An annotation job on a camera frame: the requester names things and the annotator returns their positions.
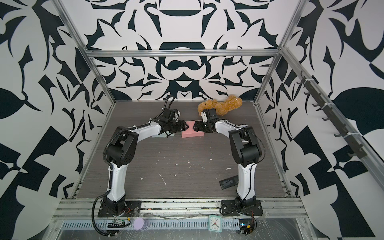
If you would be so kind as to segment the pink paper box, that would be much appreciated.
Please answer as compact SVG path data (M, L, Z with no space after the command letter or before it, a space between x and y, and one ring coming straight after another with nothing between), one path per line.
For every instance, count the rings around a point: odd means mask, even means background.
M195 125L195 121L187 121L186 124L188 128L182 132L182 138L194 138L194 137L202 137L205 135L204 132L195 131L193 126Z

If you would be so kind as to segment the light blue paper box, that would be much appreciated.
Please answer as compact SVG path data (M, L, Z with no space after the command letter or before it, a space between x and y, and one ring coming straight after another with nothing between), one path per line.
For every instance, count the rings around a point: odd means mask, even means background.
M169 132L164 132L162 134L153 136L153 138L168 138L168 137L173 137L173 136L174 136L174 134L171 134Z

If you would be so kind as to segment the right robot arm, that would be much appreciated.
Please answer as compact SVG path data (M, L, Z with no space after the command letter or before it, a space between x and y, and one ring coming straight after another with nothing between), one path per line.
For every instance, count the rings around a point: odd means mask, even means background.
M255 206L255 171L261 161L263 150L254 129L247 125L235 125L219 118L215 109L203 110L202 120L196 121L193 129L204 133L218 133L229 138L231 153L238 165L239 181L236 190L235 210L245 213Z

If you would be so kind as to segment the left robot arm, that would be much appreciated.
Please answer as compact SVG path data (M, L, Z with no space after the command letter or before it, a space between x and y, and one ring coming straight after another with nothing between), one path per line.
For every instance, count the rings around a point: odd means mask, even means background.
M95 208L98 201L101 202L101 208L113 217L120 217L129 211L125 201L124 181L127 168L135 157L137 144L153 136L179 133L189 128L185 121L179 119L180 112L171 108L175 99L174 96L168 96L161 112L143 125L117 127L104 148L103 161L109 166L108 188L104 194L95 199L91 211L93 227L101 236L112 237L117 235L117 232L105 232L97 226Z

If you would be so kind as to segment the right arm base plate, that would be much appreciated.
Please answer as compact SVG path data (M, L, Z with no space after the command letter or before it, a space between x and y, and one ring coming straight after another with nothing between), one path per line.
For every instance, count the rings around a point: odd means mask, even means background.
M249 199L244 202L240 200L222 200L219 212L223 216L256 216L264 214L261 202L257 199Z

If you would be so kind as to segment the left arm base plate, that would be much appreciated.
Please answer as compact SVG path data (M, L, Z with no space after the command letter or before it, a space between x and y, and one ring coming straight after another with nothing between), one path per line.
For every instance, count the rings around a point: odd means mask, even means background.
M99 218L112 218L112 217L137 217L141 212L141 201L119 201L119 202L102 202L98 217Z

